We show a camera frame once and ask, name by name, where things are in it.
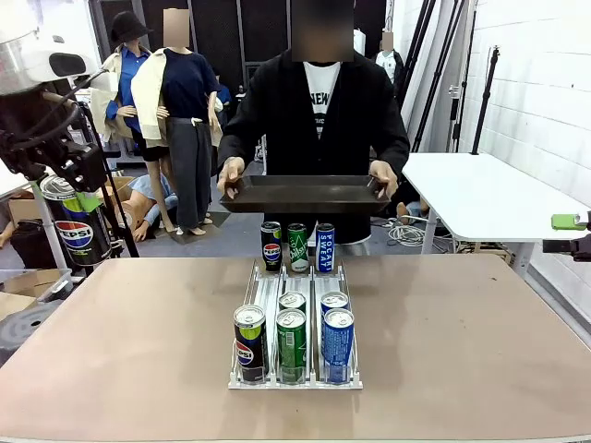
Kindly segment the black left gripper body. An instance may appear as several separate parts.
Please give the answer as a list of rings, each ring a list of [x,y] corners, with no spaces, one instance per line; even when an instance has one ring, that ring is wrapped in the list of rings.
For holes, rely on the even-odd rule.
[[[1,160],[12,174],[38,181],[50,168],[78,192],[94,192],[106,180],[102,150],[94,143],[65,138],[18,140],[1,131]]]

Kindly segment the person's right hand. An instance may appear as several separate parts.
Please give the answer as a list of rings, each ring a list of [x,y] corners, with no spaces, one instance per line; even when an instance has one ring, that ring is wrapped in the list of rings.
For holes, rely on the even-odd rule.
[[[217,187],[225,196],[234,199],[238,194],[237,181],[245,171],[245,162],[241,157],[229,157],[223,163],[219,173]]]

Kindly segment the person's left hand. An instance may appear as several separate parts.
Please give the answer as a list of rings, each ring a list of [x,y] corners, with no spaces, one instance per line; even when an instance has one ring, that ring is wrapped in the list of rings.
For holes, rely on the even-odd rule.
[[[392,167],[384,161],[375,160],[369,166],[369,174],[380,184],[378,196],[391,199],[398,188],[398,177]]]

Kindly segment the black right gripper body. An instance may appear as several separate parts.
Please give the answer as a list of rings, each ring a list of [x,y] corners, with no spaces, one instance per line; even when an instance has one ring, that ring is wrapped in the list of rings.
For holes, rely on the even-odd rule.
[[[591,261],[591,234],[572,240],[572,257],[575,262]]]

